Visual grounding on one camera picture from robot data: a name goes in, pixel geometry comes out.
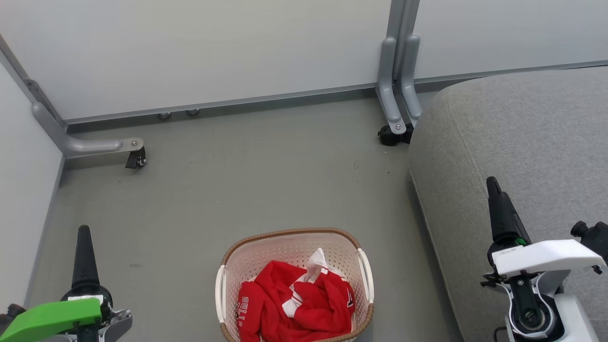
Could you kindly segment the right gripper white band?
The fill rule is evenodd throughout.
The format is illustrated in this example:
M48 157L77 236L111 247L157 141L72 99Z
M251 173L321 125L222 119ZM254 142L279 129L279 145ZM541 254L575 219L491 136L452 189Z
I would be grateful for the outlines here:
M488 279L510 279L521 274L595 267L608 270L599 253L573 239L532 243L507 192L496 177L486 179L493 244L488 250L492 272Z

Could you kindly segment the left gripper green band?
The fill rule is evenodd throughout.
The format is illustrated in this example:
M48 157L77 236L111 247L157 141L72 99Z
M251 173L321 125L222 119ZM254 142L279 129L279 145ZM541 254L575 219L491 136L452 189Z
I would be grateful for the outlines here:
M0 342L42 342L52 336L63 336L70 342L101 342L99 333L109 321L113 299L99 285L90 227L81 225L72 275L72 288L76 289L61 301L26 309L6 330L0 330Z

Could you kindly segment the red and white jersey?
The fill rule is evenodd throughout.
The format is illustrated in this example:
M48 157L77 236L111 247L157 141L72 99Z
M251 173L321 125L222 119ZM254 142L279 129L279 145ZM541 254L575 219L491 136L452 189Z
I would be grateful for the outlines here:
M331 266L320 247L308 258L304 274L291 285L281 308L287 317L282 335L288 342L315 342L352 332L354 290Z

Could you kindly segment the grey fabric sofa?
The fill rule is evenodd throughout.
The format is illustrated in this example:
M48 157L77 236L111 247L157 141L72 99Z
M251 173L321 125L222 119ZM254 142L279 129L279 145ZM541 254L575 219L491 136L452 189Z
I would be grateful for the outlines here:
M608 224L608 66L488 76L435 95L409 169L465 342L493 342L504 292L492 270L486 179L496 177L533 242Z

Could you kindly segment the long grey partition foot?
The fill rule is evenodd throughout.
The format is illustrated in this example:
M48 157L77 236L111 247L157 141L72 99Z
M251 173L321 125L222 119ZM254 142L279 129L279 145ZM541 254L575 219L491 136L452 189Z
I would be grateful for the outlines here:
M42 103L32 104L32 114L67 159L128 153L136 160L145 160L145 145L141 138L78 139L67 134Z

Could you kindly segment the black caster wheel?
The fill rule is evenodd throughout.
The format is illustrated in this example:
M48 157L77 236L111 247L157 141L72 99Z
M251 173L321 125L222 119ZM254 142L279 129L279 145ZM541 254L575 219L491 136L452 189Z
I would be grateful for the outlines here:
M414 126L412 123L407 123L405 128L406 130L403 134L394 134L389 125L383 126L378 131L378 139L380 143L385 146L395 146L399 143L410 144Z

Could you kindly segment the grey curved partition foot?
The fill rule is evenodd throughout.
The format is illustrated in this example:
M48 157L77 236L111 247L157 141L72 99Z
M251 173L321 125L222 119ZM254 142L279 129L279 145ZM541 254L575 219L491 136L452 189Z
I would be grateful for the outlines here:
M423 113L423 108L419 102L414 82L419 44L419 36L409 35L407 37L401 68L401 95L410 120L419 119Z
M378 67L377 94L389 130L392 134L402 135L406 132L406 124L393 93L392 72L396 50L397 40L394 37L386 37L382 41Z

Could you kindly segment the white laundry basket brown rim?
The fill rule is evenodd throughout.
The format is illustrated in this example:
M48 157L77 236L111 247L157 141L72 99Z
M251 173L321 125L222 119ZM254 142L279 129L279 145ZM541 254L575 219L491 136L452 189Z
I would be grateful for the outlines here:
M268 232L233 244L221 260L215 280L215 306L226 342L240 342L235 312L237 294L271 261L305 266L321 247L328 264L339 270L354 289L355 312L351 332L320 342L358 342L373 319L374 281L371 265L360 243L337 228L302 228Z

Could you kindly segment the grey corner post with bracket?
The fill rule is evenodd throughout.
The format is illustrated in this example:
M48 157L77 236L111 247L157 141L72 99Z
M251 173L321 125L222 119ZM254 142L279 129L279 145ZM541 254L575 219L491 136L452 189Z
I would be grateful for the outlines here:
M21 78L21 81L27 87L28 91L26 91L26 93L32 95L33 98L36 99L38 102L41 102L48 109L55 121L57 121L57 123L59 123L62 128L65 128L65 121L61 119L60 115L57 113L54 106L51 104L50 100L43 92L43 89L39 86L38 82L29 77L28 73L26 72L24 67L22 67L21 63L18 61L15 54L13 54L11 48L9 47L9 45L1 34L0 52L3 53L8 63L15 70L19 78Z

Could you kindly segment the grey vertical partition post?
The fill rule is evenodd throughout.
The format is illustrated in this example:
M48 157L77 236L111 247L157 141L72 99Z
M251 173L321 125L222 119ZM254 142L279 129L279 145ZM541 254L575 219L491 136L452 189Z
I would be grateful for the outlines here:
M395 39L413 33L420 0L391 0L386 37Z

